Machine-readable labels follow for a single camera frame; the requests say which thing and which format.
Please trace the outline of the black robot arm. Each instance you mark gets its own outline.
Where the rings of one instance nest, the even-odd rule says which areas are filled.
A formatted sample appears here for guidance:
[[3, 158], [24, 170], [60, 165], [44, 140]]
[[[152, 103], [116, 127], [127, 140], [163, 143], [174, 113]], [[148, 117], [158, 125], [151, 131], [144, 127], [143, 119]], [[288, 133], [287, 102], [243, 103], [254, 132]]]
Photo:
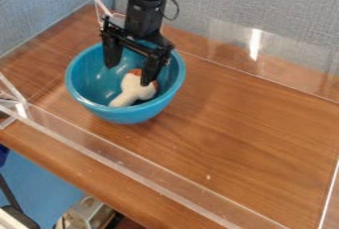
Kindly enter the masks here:
[[127, 0], [124, 26], [101, 17], [100, 28], [103, 62], [107, 68], [120, 63], [123, 49], [128, 48], [146, 57], [140, 85], [147, 86], [168, 63], [175, 49], [172, 42], [162, 35], [163, 19], [175, 20], [180, 8], [176, 0]]

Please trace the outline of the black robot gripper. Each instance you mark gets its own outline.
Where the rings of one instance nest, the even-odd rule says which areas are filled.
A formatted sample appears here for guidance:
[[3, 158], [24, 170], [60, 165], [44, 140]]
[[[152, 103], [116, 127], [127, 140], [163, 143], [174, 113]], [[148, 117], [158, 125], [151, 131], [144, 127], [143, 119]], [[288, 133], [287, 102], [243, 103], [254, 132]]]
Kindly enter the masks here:
[[103, 57], [107, 68], [120, 63], [121, 52], [128, 48], [146, 56], [140, 85], [147, 86], [155, 79], [170, 58], [174, 44], [160, 33], [167, 0], [127, 0], [124, 28], [129, 36], [111, 36], [100, 31]]

